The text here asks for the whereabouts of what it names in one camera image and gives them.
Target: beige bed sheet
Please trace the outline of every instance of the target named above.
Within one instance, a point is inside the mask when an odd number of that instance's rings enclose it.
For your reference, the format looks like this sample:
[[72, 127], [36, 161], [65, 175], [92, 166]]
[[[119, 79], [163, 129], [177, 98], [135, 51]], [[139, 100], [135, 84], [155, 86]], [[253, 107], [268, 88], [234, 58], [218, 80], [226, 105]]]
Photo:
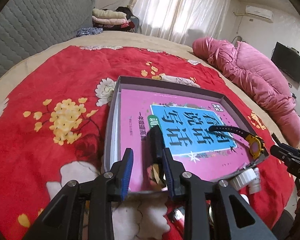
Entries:
[[[18, 85], [21, 81], [28, 76], [32, 71], [44, 63], [49, 57], [58, 53], [62, 49], [70, 46], [93, 46], [93, 45], [105, 45], [105, 46], [130, 46], [146, 49], [155, 49], [168, 52], [172, 55], [180, 56], [186, 59], [192, 59], [201, 62], [203, 65], [211, 67], [209, 64], [203, 60], [194, 56], [192, 48], [177, 44], [171, 41], [167, 41], [160, 38], [144, 36], [136, 33], [126, 33], [126, 32], [114, 32], [106, 31], [98, 35], [93, 36], [83, 36], [80, 38], [75, 38], [63, 43], [59, 43], [51, 46], [45, 51], [38, 53], [32, 57], [29, 57], [14, 67], [12, 67], [5, 75], [0, 78], [0, 104], [6, 99], [8, 94]], [[282, 136], [278, 126], [269, 117], [269, 115], [263, 111], [255, 102], [253, 102], [241, 89], [232, 84], [228, 79], [226, 79], [221, 73], [219, 73], [222, 79], [226, 82], [226, 85], [235, 92], [239, 98], [245, 104], [254, 111], [263, 121], [264, 125], [268, 128], [270, 133], [275, 133], [281, 142], [286, 140]]]

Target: television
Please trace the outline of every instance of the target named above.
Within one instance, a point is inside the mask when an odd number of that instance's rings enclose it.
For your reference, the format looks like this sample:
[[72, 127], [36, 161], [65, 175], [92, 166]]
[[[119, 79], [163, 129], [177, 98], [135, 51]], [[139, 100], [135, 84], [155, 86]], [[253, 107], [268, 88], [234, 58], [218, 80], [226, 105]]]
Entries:
[[298, 53], [277, 42], [271, 61], [293, 81], [300, 83], [300, 56]]

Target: white bottle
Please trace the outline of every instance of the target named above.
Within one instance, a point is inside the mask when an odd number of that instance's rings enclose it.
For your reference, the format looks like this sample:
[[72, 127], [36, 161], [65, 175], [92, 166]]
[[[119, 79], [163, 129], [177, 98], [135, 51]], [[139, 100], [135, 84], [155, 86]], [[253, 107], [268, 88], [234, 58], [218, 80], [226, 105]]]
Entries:
[[261, 190], [259, 168], [254, 168], [253, 170], [257, 177], [249, 184], [249, 194], [255, 194]]
[[247, 169], [231, 179], [229, 182], [234, 187], [236, 191], [239, 191], [240, 189], [246, 187], [249, 185], [255, 178], [256, 174], [253, 169]]

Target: red bedspread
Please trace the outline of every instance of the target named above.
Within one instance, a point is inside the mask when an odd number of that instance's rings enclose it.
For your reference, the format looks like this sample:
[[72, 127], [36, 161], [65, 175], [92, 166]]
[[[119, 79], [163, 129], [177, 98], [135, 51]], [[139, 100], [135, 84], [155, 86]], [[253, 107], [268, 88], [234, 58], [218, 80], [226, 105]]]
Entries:
[[[0, 230], [7, 239], [22, 238], [50, 201], [54, 187], [64, 185], [65, 167], [72, 170], [68, 165], [75, 161], [75, 170], [82, 163], [101, 167], [113, 81], [120, 75], [158, 79], [163, 73], [191, 78], [201, 88], [226, 95], [254, 123], [268, 150], [274, 144], [261, 120], [211, 68], [147, 49], [70, 46], [49, 58], [9, 94], [0, 117]], [[60, 123], [54, 125], [58, 118]], [[89, 165], [83, 169], [90, 169], [92, 178], [96, 173]], [[291, 195], [293, 179], [273, 157], [259, 169], [262, 191], [249, 200], [272, 227]], [[47, 182], [54, 182], [49, 192]], [[181, 239], [169, 225], [163, 239]]]

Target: black watch strap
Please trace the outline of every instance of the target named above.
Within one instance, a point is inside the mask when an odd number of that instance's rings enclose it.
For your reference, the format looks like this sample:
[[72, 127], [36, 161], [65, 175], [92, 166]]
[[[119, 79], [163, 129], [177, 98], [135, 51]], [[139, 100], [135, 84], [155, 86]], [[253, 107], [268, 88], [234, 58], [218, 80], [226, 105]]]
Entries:
[[252, 135], [245, 130], [242, 130], [234, 126], [224, 126], [224, 125], [212, 125], [209, 127], [210, 132], [229, 132], [239, 135], [242, 138], [247, 138], [247, 136]]

